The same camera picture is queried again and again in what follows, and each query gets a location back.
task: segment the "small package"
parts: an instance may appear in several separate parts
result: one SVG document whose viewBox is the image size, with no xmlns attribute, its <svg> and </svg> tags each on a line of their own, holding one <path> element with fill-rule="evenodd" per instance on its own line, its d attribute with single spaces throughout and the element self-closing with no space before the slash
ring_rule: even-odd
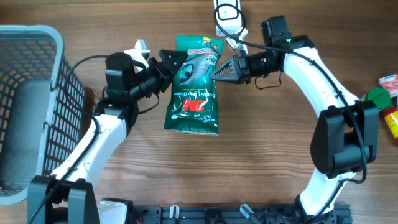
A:
<svg viewBox="0 0 398 224">
<path fill-rule="evenodd" d="M 224 41 L 200 36 L 176 36 L 176 50 L 188 58 L 173 77 L 172 98 L 167 107 L 164 129 L 194 134 L 218 134 L 216 68 Z"/>
<path fill-rule="evenodd" d="M 390 93 L 391 97 L 398 96 L 398 74 L 382 77 L 379 79 L 379 83 Z"/>
</svg>

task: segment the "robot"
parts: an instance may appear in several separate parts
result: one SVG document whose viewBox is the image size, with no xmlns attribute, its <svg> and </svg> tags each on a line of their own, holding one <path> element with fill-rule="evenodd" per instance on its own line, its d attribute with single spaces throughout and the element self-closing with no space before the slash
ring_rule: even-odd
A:
<svg viewBox="0 0 398 224">
<path fill-rule="evenodd" d="M 318 123 L 310 146 L 315 164 L 307 188 L 290 205 L 250 207 L 134 206 L 132 201 L 106 198 L 96 204 L 94 191 L 105 164 L 129 135 L 139 115 L 137 100 L 164 92 L 188 57 L 185 52 L 161 50 L 162 61 L 147 65 L 115 53 L 106 59 L 108 97 L 98 103 L 95 121 L 70 157 L 51 177 L 36 176 L 28 188 L 29 223 L 145 223 L 145 224 L 281 224 L 352 223 L 349 205 L 334 205 L 347 182 L 363 182 L 366 164 L 377 154 L 378 109 L 360 102 L 322 63 L 313 42 L 293 36 L 284 16 L 261 24 L 267 50 L 234 55 L 211 74 L 229 83 L 250 83 L 283 71 L 313 106 Z M 237 42 L 246 44 L 241 39 Z M 141 67 L 135 73 L 132 65 Z M 352 132 L 345 133 L 345 126 Z M 363 171 L 362 180 L 352 179 Z M 68 201 L 68 208 L 52 204 Z"/>
</svg>

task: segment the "wooden surface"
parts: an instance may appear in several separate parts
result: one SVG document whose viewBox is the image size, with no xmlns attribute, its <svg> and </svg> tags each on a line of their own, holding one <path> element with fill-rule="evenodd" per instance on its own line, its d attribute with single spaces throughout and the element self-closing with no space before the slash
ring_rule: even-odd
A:
<svg viewBox="0 0 398 224">
<path fill-rule="evenodd" d="M 336 78 L 358 96 L 378 86 L 379 77 L 398 72 L 398 1 L 243 1 L 242 6 L 246 40 L 262 44 L 260 23 L 284 14 L 290 31 L 307 34 Z M 138 38 L 147 39 L 155 55 L 174 49 L 177 34 L 215 36 L 212 8 L 211 1 L 2 6 L 0 23 L 53 26 L 73 64 L 130 49 Z M 231 55 L 226 46 L 220 61 Z M 89 100 L 98 100 L 106 84 L 103 60 L 82 64 L 77 74 Z M 317 119 L 297 85 L 282 78 L 280 88 L 262 91 L 219 83 L 218 137 L 164 131 L 169 89 L 116 149 L 96 199 L 162 206 L 292 203 L 313 171 L 309 145 Z M 277 74 L 261 81 L 276 83 Z M 141 100 L 139 106 L 154 102 Z M 368 169 L 368 180 L 347 184 L 338 202 L 351 204 L 355 223 L 397 223 L 398 147 L 383 120 L 377 159 Z M 0 207 L 0 223 L 25 220 L 26 202 Z"/>
</svg>

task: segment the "wooden table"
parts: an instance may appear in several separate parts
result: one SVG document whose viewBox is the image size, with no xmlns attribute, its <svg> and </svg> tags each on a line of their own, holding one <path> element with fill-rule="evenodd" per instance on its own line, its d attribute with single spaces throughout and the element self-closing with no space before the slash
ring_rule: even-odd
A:
<svg viewBox="0 0 398 224">
<path fill-rule="evenodd" d="M 358 96 L 378 86 L 379 77 L 398 72 L 397 7 L 398 1 L 242 2 L 247 41 L 261 44 L 260 23 L 284 14 L 290 31 L 307 34 L 336 78 Z M 212 9 L 211 1 L 1 6 L 0 23 L 53 26 L 74 64 L 133 48 L 138 38 L 147 39 L 159 58 L 160 49 L 175 48 L 177 34 L 215 36 Z M 231 55 L 226 46 L 221 62 Z M 77 74 L 88 100 L 96 102 L 106 84 L 103 60 L 82 64 Z M 261 85 L 276 84 L 277 76 Z M 219 83 L 218 137 L 164 131 L 169 88 L 116 149 L 95 189 L 97 200 L 162 206 L 292 203 L 314 168 L 309 145 L 317 118 L 297 85 L 282 78 L 280 88 L 262 91 Z M 154 102 L 141 100 L 139 106 Z M 338 198 L 351 204 L 355 223 L 398 221 L 398 147 L 383 120 L 377 150 L 367 181 L 347 184 Z M 26 201 L 0 207 L 0 223 L 25 220 Z"/>
</svg>

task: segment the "thin black wire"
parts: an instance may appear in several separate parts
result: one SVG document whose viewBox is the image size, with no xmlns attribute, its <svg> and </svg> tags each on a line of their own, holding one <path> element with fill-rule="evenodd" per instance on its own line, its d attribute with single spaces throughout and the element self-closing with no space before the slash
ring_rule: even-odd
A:
<svg viewBox="0 0 398 224">
<path fill-rule="evenodd" d="M 95 139 L 98 137 L 98 134 L 100 133 L 100 124 L 97 121 L 97 119 L 95 119 L 95 117 L 92 114 L 87 113 L 83 108 L 79 108 L 77 107 L 72 101 L 70 101 L 70 97 L 67 95 L 68 93 L 68 82 L 69 79 L 73 73 L 73 71 L 75 70 L 75 68 L 77 66 L 79 66 L 79 64 L 92 59 L 92 58 L 106 58 L 107 55 L 94 55 L 94 56 L 90 56 L 87 58 L 84 58 L 82 60 L 80 60 L 79 62 L 77 62 L 69 71 L 69 74 L 67 75 L 66 79 L 65 79 L 65 85 L 63 87 L 63 94 L 64 97 L 66 98 L 66 101 L 69 103 L 69 105 L 71 105 L 73 108 L 75 108 L 76 110 L 86 114 L 87 116 L 89 116 L 94 124 L 95 124 L 95 130 L 94 130 L 94 136 L 93 138 L 91 138 L 90 142 L 87 144 L 86 148 L 83 150 L 83 152 L 79 155 L 79 157 L 77 158 L 77 160 L 72 164 L 72 166 L 69 167 L 69 169 L 67 170 L 67 172 L 61 177 L 61 179 L 54 185 L 54 187 L 51 188 L 50 192 L 43 198 L 43 200 L 39 203 L 39 206 L 37 206 L 37 208 L 35 209 L 35 211 L 33 212 L 33 214 L 30 216 L 29 220 L 27 221 L 28 224 L 31 224 L 35 217 L 37 216 L 37 214 L 39 214 L 40 210 L 42 209 L 42 207 L 48 202 L 48 200 L 50 200 L 50 198 L 53 197 L 53 195 L 56 193 L 56 191 L 60 188 L 60 186 L 62 185 L 62 183 L 65 181 L 65 179 L 75 170 L 76 166 L 79 164 L 79 162 L 81 161 L 81 159 L 84 157 L 84 155 L 88 152 L 88 150 L 90 149 L 90 147 L 93 145 L 93 143 L 95 142 Z"/>
<path fill-rule="evenodd" d="M 259 86 L 257 85 L 257 79 L 260 78 L 260 77 L 266 78 L 264 75 L 259 75 L 259 76 L 257 76 L 257 77 L 254 79 L 254 84 L 255 84 L 255 86 L 256 86 L 256 88 L 257 88 L 258 90 L 263 90 L 263 89 L 265 89 L 265 88 L 277 88 L 277 87 L 280 87 L 281 84 L 282 84 L 282 73 L 283 73 L 283 72 L 280 72 L 280 74 L 279 74 L 279 85 L 277 85 L 277 86 L 274 85 L 274 86 L 259 87 Z"/>
<path fill-rule="evenodd" d="M 362 134 L 361 131 L 359 129 L 359 125 L 357 120 L 355 119 L 355 115 L 352 112 L 351 108 L 349 107 L 349 104 L 347 103 L 347 101 L 345 100 L 343 93 L 337 88 L 336 84 L 333 82 L 333 80 L 329 77 L 329 75 L 327 74 L 327 72 L 324 71 L 324 69 L 321 68 L 321 66 L 319 66 L 319 64 L 316 63 L 316 61 L 300 54 L 297 52 L 294 52 L 293 50 L 286 50 L 286 49 L 280 49 L 280 48 L 276 48 L 276 47 L 267 47 L 267 46 L 263 46 L 263 45 L 258 45 L 258 44 L 252 44 L 249 42 L 245 42 L 243 40 L 239 40 L 238 38 L 236 38 L 235 36 L 227 33 L 219 24 L 218 21 L 216 19 L 216 15 L 217 15 L 217 11 L 220 7 L 222 6 L 228 6 L 228 7 L 232 7 L 235 10 L 238 11 L 238 13 L 241 14 L 242 16 L 242 20 L 245 21 L 246 19 L 244 18 L 244 15 L 242 13 L 242 11 L 240 9 L 238 9 L 238 7 L 235 7 L 233 5 L 230 4 L 221 4 L 219 6 L 216 7 L 216 9 L 214 10 L 214 20 L 216 23 L 216 26 L 219 28 L 220 31 L 222 31 L 222 33 L 224 33 L 227 37 L 235 40 L 236 42 L 240 43 L 240 44 L 245 44 L 247 46 L 250 47 L 256 47 L 256 48 L 260 48 L 260 49 L 266 49 L 266 50 L 276 50 L 279 52 L 284 52 L 287 54 L 292 54 L 292 55 L 296 55 L 308 62 L 310 62 L 313 66 L 315 66 L 317 69 L 319 69 L 319 71 L 321 71 L 321 73 L 325 76 L 325 78 L 328 80 L 328 82 L 330 83 L 330 85 L 332 86 L 332 88 L 334 89 L 334 91 L 336 92 L 337 96 L 340 98 L 340 100 L 343 102 L 350 120 L 353 123 L 354 129 L 355 129 L 355 133 L 357 135 L 358 138 L 358 143 L 359 143 L 359 148 L 361 151 L 361 167 L 362 167 L 362 178 L 360 180 L 355 180 L 355 179 L 350 179 L 350 178 L 345 178 L 339 181 L 339 184 L 337 186 L 337 188 L 335 189 L 335 191 L 332 194 L 332 197 L 329 199 L 329 201 L 327 201 L 327 203 L 325 204 L 325 206 L 312 218 L 309 219 L 309 221 L 307 222 L 307 224 L 312 223 L 313 221 L 315 221 L 320 215 L 322 215 L 322 213 L 330 206 L 331 202 L 334 200 L 334 198 L 336 197 L 338 191 L 340 190 L 340 188 L 343 186 L 344 182 L 352 182 L 355 184 L 362 184 L 365 180 L 366 180 L 366 176 L 367 176 L 367 167 L 366 167 L 366 158 L 365 158 L 365 149 L 364 149 L 364 145 L 363 145 L 363 138 L 362 138 Z"/>
<path fill-rule="evenodd" d="M 144 114 L 144 113 L 146 113 L 146 112 L 148 112 L 148 111 L 154 109 L 157 105 L 159 105 L 159 95 L 158 95 L 158 94 L 155 94 L 155 96 L 157 97 L 157 103 L 156 103 L 154 106 L 151 106 L 151 107 L 148 108 L 148 109 L 145 109 L 145 110 L 143 110 L 143 111 L 138 112 L 138 114 Z"/>
</svg>

